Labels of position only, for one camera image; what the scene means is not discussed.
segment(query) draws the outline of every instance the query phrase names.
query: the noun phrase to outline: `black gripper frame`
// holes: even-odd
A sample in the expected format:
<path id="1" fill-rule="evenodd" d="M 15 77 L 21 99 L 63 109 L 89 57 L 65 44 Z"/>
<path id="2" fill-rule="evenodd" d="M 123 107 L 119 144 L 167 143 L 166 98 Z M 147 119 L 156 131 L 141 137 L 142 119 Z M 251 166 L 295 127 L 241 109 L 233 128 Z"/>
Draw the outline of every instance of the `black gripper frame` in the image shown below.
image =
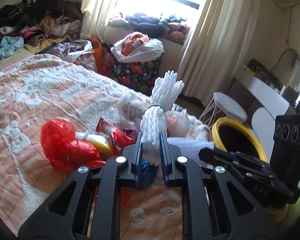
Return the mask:
<path id="1" fill-rule="evenodd" d="M 228 153 L 219 149 L 201 149 L 200 160 L 213 166 L 223 166 L 256 198 L 262 206 L 282 209 L 294 204 L 300 189 L 291 191 L 273 172 L 269 163 L 241 152 Z"/>
<path id="2" fill-rule="evenodd" d="M 119 240 L 120 187 L 137 187 L 142 146 L 125 147 L 122 156 L 103 167 L 83 166 L 65 180 L 21 225 L 20 240 Z M 99 187 L 90 237 L 88 225 L 93 198 Z"/>
<path id="3" fill-rule="evenodd" d="M 120 188 L 137 187 L 142 145 L 125 147 L 104 167 L 80 167 L 22 224 L 19 240 L 119 240 Z M 160 133 L 162 175 L 167 187 L 182 188 L 183 240 L 276 240 L 281 229 L 227 171 L 199 167 L 181 156 Z M 90 236 L 88 226 L 98 189 Z"/>
<path id="4" fill-rule="evenodd" d="M 182 188 L 183 240 L 275 240 L 280 226 L 226 169 L 198 166 L 181 157 L 160 133 L 161 165 L 167 187 Z"/>

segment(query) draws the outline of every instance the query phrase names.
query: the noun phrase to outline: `bedspread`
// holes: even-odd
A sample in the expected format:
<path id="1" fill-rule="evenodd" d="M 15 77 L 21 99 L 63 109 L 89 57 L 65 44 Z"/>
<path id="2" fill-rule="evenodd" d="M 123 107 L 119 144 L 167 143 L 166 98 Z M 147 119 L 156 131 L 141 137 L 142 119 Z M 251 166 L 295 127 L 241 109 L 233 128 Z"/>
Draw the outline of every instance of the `bedspread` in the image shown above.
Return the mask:
<path id="1" fill-rule="evenodd" d="M 15 234 L 64 181 L 44 156 L 42 125 L 62 117 L 76 131 L 93 131 L 102 117 L 123 128 L 116 102 L 129 91 L 52 55 L 35 55 L 17 66 L 0 76 L 0 217 Z M 207 127 L 193 116 L 189 119 L 188 136 L 208 140 Z M 132 190 L 121 210 L 122 239 L 181 239 L 181 212 L 180 189 L 166 188 L 158 172 L 149 188 Z"/>

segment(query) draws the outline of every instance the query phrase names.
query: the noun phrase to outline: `black speaker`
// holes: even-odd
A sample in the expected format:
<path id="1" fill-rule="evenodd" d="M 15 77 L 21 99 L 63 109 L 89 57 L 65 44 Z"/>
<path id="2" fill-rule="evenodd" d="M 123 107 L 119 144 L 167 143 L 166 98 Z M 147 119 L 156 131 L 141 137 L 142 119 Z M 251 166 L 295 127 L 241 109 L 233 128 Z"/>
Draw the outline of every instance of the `black speaker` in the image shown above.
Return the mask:
<path id="1" fill-rule="evenodd" d="M 292 191 L 300 181 L 300 115 L 278 115 L 270 165 Z"/>

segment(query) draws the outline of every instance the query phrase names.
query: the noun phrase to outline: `light blue cloth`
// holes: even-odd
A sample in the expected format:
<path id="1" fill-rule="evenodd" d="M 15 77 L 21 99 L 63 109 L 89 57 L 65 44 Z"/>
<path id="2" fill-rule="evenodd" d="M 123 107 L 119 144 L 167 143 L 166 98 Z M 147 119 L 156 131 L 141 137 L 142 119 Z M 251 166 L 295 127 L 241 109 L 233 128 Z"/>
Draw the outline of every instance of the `light blue cloth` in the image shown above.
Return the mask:
<path id="1" fill-rule="evenodd" d="M 4 36 L 0 43 L 0 62 L 10 57 L 17 49 L 23 48 L 24 42 L 21 37 Z"/>

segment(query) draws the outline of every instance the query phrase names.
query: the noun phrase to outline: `yellow rim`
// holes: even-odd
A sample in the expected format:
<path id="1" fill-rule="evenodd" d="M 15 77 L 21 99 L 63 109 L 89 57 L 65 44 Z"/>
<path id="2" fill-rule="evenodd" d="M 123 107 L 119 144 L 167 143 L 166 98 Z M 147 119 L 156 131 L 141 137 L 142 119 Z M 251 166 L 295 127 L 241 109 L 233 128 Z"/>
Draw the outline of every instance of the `yellow rim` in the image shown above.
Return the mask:
<path id="1" fill-rule="evenodd" d="M 223 151 L 227 151 L 227 149 L 225 148 L 225 146 L 223 145 L 223 143 L 221 141 L 220 134 L 218 132 L 219 127 L 221 127 L 223 125 L 228 125 L 228 126 L 231 126 L 235 129 L 239 130 L 245 137 L 248 138 L 249 141 L 251 141 L 251 143 L 253 144 L 253 146 L 255 147 L 255 149 L 258 152 L 260 160 L 262 160 L 264 162 L 268 162 L 266 153 L 265 153 L 262 145 L 260 144 L 258 139 L 253 135 L 253 133 L 251 131 L 249 131 L 241 123 L 239 123 L 233 119 L 230 119 L 228 117 L 219 118 L 212 126 L 212 139 L 213 139 L 213 142 L 214 142 L 214 145 L 216 146 L 216 148 L 223 150 Z"/>

